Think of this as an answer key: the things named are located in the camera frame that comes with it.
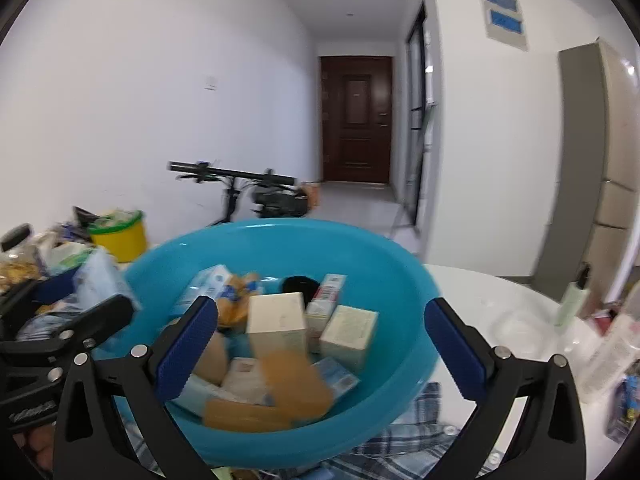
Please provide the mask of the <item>person left hand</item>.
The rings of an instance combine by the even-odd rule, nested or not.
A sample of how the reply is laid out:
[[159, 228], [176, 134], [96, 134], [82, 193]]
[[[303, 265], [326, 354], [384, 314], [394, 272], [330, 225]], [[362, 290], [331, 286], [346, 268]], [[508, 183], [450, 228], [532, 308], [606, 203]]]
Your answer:
[[20, 448], [28, 448], [35, 454], [37, 465], [44, 471], [53, 470], [53, 445], [55, 426], [42, 426], [26, 434], [14, 434], [13, 439]]

